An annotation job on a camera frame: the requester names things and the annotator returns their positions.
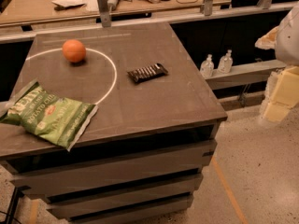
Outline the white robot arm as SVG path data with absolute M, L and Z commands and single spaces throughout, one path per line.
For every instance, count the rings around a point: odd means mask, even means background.
M 299 5 L 279 26 L 260 37 L 255 47 L 273 49 L 276 59 L 286 64 L 282 71 L 272 72 L 268 78 L 260 109 L 261 123 L 278 124 L 299 103 Z

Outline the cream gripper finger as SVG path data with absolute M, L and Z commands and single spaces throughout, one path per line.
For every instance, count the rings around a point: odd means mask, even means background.
M 263 118 L 271 122 L 283 121 L 299 103 L 299 67 L 284 69 L 266 104 Z

